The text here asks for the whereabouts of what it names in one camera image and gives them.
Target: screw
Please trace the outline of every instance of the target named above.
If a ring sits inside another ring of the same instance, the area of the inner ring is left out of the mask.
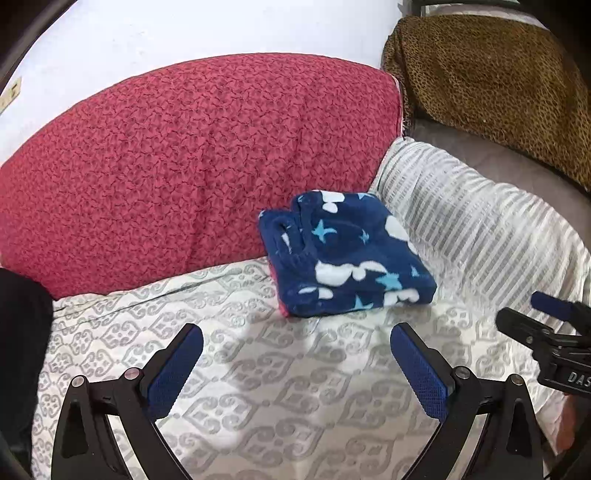
[[[511,375],[511,381],[515,385],[523,385],[525,383],[523,380],[523,377],[521,375],[517,375],[517,374]]]
[[[74,379],[72,380],[72,387],[79,387],[84,383],[84,377],[81,375],[78,375],[77,377],[74,377]]]
[[[470,378],[470,371],[466,367],[457,367],[455,373],[457,377],[463,380]]]
[[[135,380],[136,378],[139,377],[139,368],[128,368],[125,373],[123,374],[123,376],[127,379],[127,380]]]

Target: black fabric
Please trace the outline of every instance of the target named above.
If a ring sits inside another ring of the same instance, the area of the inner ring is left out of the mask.
[[[28,473],[37,382],[52,320],[49,292],[0,268],[0,432]]]

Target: light switch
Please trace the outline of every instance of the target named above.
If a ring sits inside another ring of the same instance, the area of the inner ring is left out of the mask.
[[[17,81],[7,88],[2,96],[0,96],[0,115],[6,110],[6,107],[18,97],[18,94],[21,93],[21,80],[22,77],[17,78]]]

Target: blue fleece blanket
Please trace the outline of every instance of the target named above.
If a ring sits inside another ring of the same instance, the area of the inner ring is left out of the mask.
[[[373,195],[314,190],[263,210],[259,230],[284,314],[430,303],[437,284],[408,234]]]

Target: gray patterned bedsheet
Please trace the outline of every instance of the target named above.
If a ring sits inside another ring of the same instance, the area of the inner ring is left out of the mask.
[[[452,365],[525,373],[525,357],[499,367],[506,352],[491,319],[460,302],[287,320],[264,258],[57,302],[39,382],[35,477],[50,477],[61,401],[75,375],[108,380],[142,367],[192,322],[203,330],[203,354],[157,425],[193,478],[397,479],[437,425],[390,353],[390,330],[401,321]],[[145,478],[118,419],[112,425],[134,478]]]

